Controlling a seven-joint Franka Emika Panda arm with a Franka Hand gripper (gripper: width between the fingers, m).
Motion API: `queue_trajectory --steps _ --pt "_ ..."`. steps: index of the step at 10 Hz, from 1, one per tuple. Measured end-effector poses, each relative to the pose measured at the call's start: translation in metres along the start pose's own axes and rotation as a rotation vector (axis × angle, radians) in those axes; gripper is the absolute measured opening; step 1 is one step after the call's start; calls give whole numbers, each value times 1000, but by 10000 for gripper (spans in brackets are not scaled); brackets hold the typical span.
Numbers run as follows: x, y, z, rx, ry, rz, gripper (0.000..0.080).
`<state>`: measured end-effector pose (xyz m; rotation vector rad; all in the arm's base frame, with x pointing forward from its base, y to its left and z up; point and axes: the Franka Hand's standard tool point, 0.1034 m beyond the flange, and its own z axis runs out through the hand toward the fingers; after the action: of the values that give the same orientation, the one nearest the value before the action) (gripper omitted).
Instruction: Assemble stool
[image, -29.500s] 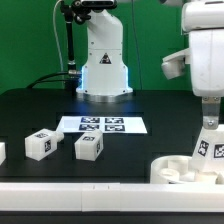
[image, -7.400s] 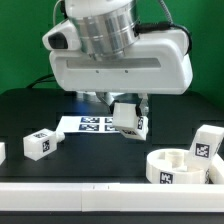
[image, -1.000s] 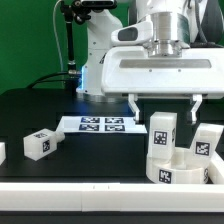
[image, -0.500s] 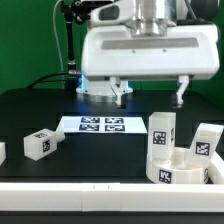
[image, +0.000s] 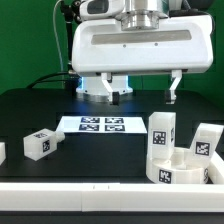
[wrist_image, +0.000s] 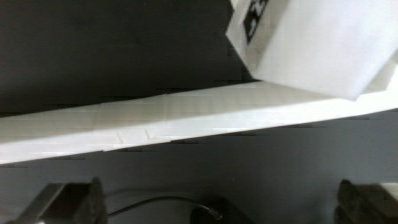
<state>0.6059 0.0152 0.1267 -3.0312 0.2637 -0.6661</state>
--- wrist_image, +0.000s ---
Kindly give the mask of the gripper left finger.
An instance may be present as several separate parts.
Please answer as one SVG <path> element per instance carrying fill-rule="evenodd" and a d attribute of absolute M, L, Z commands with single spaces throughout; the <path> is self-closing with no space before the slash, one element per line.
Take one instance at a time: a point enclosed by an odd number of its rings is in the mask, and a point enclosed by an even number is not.
<path fill-rule="evenodd" d="M 50 183 L 11 224 L 108 224 L 100 178 Z"/>

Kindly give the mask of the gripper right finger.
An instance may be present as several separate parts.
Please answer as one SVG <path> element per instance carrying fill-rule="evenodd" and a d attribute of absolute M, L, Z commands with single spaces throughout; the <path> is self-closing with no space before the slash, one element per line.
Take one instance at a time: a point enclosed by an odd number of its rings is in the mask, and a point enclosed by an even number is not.
<path fill-rule="evenodd" d="M 398 183 L 341 181 L 334 224 L 398 224 Z"/>

